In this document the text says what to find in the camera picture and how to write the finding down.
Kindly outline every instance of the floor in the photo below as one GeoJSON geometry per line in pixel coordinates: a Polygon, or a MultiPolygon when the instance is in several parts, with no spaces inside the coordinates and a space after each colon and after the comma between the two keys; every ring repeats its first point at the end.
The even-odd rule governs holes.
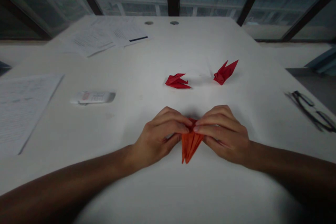
{"type": "Polygon", "coordinates": [[[321,77],[305,70],[287,70],[336,115],[336,76],[321,77]]]}

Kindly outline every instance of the red origami crane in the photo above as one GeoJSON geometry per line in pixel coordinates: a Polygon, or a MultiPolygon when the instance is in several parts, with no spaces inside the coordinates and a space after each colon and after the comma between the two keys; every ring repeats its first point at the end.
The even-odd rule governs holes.
{"type": "Polygon", "coordinates": [[[191,87],[185,85],[188,84],[188,81],[184,81],[182,79],[180,79],[180,77],[182,77],[183,75],[185,75],[184,73],[178,73],[173,75],[169,75],[168,80],[166,81],[166,85],[173,87],[173,88],[177,88],[177,89],[189,89],[191,87]]]}
{"type": "Polygon", "coordinates": [[[217,81],[220,85],[223,85],[224,82],[233,74],[233,71],[236,68],[238,61],[235,61],[226,67],[226,63],[215,73],[214,80],[217,81]]]}
{"type": "Polygon", "coordinates": [[[192,118],[189,118],[189,120],[192,121],[189,133],[182,134],[182,163],[184,160],[185,163],[189,163],[204,137],[204,135],[194,132],[196,120],[192,118]]]}

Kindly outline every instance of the sheet of paper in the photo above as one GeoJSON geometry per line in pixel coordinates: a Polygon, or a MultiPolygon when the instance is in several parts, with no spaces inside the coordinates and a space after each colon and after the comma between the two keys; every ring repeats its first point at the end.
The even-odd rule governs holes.
{"type": "Polygon", "coordinates": [[[134,17],[97,16],[85,28],[61,39],[62,53],[84,57],[110,47],[124,47],[151,38],[134,23],[134,17]]]}
{"type": "Polygon", "coordinates": [[[0,80],[0,158],[22,151],[62,77],[0,80]]]}
{"type": "Polygon", "coordinates": [[[134,17],[99,16],[91,26],[104,29],[117,47],[124,47],[151,38],[134,22],[134,17]]]}
{"type": "Polygon", "coordinates": [[[114,42],[107,31],[92,25],[85,30],[79,30],[62,39],[68,52],[77,52],[84,57],[89,57],[112,46],[114,42]]]}
{"type": "Polygon", "coordinates": [[[119,47],[142,42],[150,38],[135,23],[125,24],[113,30],[112,38],[119,47]]]}

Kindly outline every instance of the hand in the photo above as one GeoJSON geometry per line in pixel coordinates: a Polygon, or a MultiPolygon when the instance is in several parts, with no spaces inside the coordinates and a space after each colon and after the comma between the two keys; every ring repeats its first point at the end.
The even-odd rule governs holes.
{"type": "Polygon", "coordinates": [[[204,143],[221,158],[245,164],[252,141],[228,105],[213,107],[196,122],[194,131],[204,135],[204,143]]]}
{"type": "Polygon", "coordinates": [[[140,168],[150,166],[169,154],[180,141],[181,134],[189,133],[186,127],[193,123],[180,112],[165,107],[146,123],[139,139],[132,146],[132,156],[140,168]]]}

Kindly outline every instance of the finger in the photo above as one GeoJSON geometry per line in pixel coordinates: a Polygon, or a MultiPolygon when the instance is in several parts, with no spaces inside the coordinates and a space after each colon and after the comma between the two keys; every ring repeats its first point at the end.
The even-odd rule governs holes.
{"type": "Polygon", "coordinates": [[[157,126],[170,120],[175,120],[188,126],[193,124],[187,117],[172,111],[166,112],[165,114],[154,118],[152,120],[152,124],[157,126]]]}
{"type": "Polygon", "coordinates": [[[217,124],[221,127],[225,127],[229,130],[241,133],[243,131],[243,126],[237,121],[233,121],[230,118],[224,116],[223,114],[211,114],[208,116],[203,116],[200,120],[196,122],[196,125],[214,125],[217,124]]]}
{"type": "Polygon", "coordinates": [[[203,117],[210,116],[212,114],[222,114],[222,115],[230,118],[231,120],[234,120],[234,121],[238,122],[238,120],[233,116],[233,114],[231,112],[231,109],[228,105],[215,106],[211,110],[206,112],[203,117]]]}
{"type": "Polygon", "coordinates": [[[159,117],[159,116],[161,116],[161,115],[163,115],[163,114],[165,114],[167,112],[175,112],[177,114],[180,114],[180,112],[178,112],[177,110],[172,109],[172,108],[166,106],[154,118],[159,117]]]}
{"type": "Polygon", "coordinates": [[[218,139],[219,141],[227,145],[228,148],[232,148],[232,146],[234,146],[233,139],[237,138],[236,132],[214,125],[196,126],[194,128],[194,131],[197,134],[202,134],[218,139]]]}
{"type": "Polygon", "coordinates": [[[225,148],[228,148],[227,145],[223,144],[220,141],[217,141],[211,136],[204,136],[203,142],[210,147],[217,155],[225,155],[225,148]]]}
{"type": "Polygon", "coordinates": [[[181,134],[172,135],[165,143],[168,153],[174,148],[174,146],[181,140],[181,134]]]}
{"type": "Polygon", "coordinates": [[[175,120],[167,121],[152,129],[152,134],[157,139],[163,139],[173,133],[186,134],[189,133],[189,129],[183,124],[175,120]]]}

